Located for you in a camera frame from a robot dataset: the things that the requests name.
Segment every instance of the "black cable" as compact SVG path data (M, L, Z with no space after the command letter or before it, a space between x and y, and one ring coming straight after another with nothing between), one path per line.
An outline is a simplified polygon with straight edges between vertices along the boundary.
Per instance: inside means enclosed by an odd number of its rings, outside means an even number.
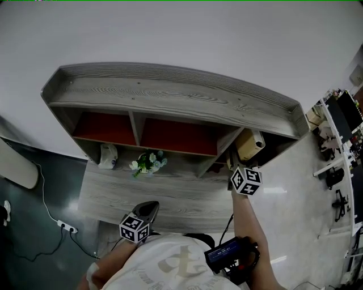
M221 239L220 239L220 244L219 244L219 246L222 244L223 237L225 236L226 232L228 231L229 224L231 223L231 221L232 221L232 220L233 220L233 214L231 215L231 217L230 217L230 219L229 219L229 221L228 221L228 223L227 223L227 227L226 227L225 231L224 231L224 232L223 232L223 234L222 234L222 237L221 237Z
M70 238L72 239L72 241L74 241L75 243L76 243L76 245L86 254L86 255L88 255L88 256L90 256L90 257L92 257L92 258L94 258L94 259L97 259L97 260L99 260L100 258L98 258L98 257L96 257L96 256L93 256L93 255L91 255L91 254L89 254L89 253L87 253L82 247L81 247L81 245L79 244L79 243L77 243L76 242L76 240L74 240L73 239L73 237L72 237L72 229L69 231L69 236L70 236Z
M113 248L112 248L112 250L111 251L113 251L113 249L117 246L117 244L119 243L119 241L121 241L123 238L120 238L116 243L115 243L115 245L113 246Z
M60 248L61 244L63 243L63 228L64 228L64 226L61 226L61 239L60 239L57 247L53 251L51 251L50 253L38 253L38 254L35 255L34 259L29 259L29 258L27 258L25 256L18 255L14 250L14 244L11 243L11 245L13 246L13 249L12 249L13 254L15 256L17 256L18 258L25 259L25 260L27 260L29 262L34 262L36 260L36 258L39 257L40 255L53 255Z
M309 283L310 285L312 285L315 288L320 290L320 288L318 286L314 285L313 283L310 283L309 281L305 281L305 282L302 282L302 283L298 284L293 290L295 290L296 288L300 287L302 284L305 284L305 283Z

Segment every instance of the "red shelf backing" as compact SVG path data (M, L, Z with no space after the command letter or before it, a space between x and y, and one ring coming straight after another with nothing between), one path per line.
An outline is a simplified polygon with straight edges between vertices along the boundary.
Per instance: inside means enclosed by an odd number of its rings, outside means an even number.
M141 146L159 150L217 156L217 136L212 127L146 119Z
M136 146L129 116L83 112L74 138Z

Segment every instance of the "flower bouquet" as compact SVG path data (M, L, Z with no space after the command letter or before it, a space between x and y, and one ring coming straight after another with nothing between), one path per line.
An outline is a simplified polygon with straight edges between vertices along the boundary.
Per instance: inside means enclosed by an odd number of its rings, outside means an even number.
M167 164L167 159L163 158L163 155L163 151L147 149L145 153L139 156L137 161L132 161L130 164L131 170L136 170L133 175L135 177L140 173L147 173L149 176L153 175L154 172Z

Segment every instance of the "power strip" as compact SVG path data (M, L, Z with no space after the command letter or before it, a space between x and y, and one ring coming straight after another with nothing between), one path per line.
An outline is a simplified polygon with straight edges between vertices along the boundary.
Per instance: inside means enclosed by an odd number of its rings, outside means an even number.
M64 223L61 220L58 220L57 224L58 224L59 227L62 227L62 225L64 225L63 229L67 230L68 232L70 232L70 229L73 229L72 233L78 233L78 230L76 228Z

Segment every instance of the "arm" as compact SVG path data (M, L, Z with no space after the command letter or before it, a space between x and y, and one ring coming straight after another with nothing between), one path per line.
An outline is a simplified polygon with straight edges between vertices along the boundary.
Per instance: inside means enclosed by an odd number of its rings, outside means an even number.
M248 196L232 190L234 233L238 237L249 237L257 242L260 259L251 273L251 290L282 290L277 282L270 263L268 244L265 234L254 213Z
M125 265L136 249L137 244L124 241L112 252L96 262L99 269L93 273L92 281L97 289L102 289L106 282ZM86 276L82 277L78 290L89 290Z

